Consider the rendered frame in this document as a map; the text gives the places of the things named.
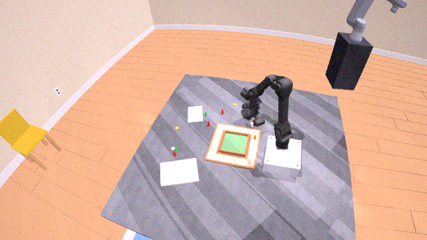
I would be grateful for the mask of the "cream game board with green dice tray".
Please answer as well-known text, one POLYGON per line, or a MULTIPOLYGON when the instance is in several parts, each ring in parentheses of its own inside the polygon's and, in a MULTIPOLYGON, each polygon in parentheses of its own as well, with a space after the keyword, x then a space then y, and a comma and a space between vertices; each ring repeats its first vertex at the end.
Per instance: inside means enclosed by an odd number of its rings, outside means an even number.
POLYGON ((238 164, 238 165, 245 165, 248 167, 254 167, 254 161, 255 161, 259 136, 260 136, 260 131, 258 130, 218 124, 206 159, 213 159, 216 161, 223 161, 223 162, 232 163, 235 165, 238 164), (224 134, 222 137, 223 130, 224 130, 224 134), (246 150, 247 150, 250 135, 252 137, 250 141, 250 147, 249 147, 247 159, 219 154, 219 153, 227 153, 227 154, 237 155, 241 157, 246 157, 246 150), (254 139, 254 135, 256 135, 256 139, 254 139), (220 143, 221 137, 222 137, 222 141, 220 143), (219 143, 220 143, 220 147, 218 150, 219 143), (218 153, 216 153, 217 150, 218 150, 218 153))

